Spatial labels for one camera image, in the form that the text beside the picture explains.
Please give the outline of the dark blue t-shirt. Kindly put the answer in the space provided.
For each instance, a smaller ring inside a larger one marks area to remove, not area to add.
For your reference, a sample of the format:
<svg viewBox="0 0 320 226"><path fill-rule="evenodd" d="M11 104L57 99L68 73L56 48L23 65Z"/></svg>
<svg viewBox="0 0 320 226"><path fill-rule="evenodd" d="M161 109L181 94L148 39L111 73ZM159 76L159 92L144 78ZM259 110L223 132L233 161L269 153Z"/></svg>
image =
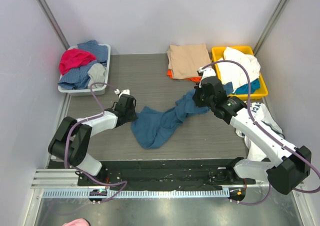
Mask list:
<svg viewBox="0 0 320 226"><path fill-rule="evenodd" d="M137 113L131 131L139 145L144 149L158 149L187 118L209 112L210 108L195 105L194 94L195 89L188 91L167 111L160 112L146 106Z"/></svg>

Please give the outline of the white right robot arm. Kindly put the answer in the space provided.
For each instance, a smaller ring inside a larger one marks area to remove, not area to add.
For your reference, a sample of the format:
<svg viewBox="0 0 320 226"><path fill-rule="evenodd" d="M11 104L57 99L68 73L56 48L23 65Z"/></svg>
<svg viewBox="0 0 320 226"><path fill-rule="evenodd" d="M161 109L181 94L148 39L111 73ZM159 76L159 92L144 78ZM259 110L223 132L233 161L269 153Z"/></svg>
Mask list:
<svg viewBox="0 0 320 226"><path fill-rule="evenodd" d="M300 148L276 134L261 120L251 117L247 105L237 97L228 97L221 81L205 77L195 87L196 106L208 107L217 118L239 129L267 156L267 162L238 160L226 170L226 179L233 184L244 178L269 182L283 195L290 193L310 175L311 152Z"/></svg>

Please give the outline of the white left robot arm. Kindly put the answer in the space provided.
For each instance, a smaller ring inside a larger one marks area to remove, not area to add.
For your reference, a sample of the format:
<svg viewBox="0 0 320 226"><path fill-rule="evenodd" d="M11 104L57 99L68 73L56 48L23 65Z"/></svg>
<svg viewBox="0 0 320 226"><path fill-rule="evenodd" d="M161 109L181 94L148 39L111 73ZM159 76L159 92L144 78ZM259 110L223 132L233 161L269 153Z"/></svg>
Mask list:
<svg viewBox="0 0 320 226"><path fill-rule="evenodd" d="M100 186L107 178L103 164L88 153L92 136L106 130L115 129L137 119L136 99L125 93L119 95L118 102L112 108L97 115L75 119L65 117L60 123L49 146L48 152L89 174L89 180Z"/></svg>

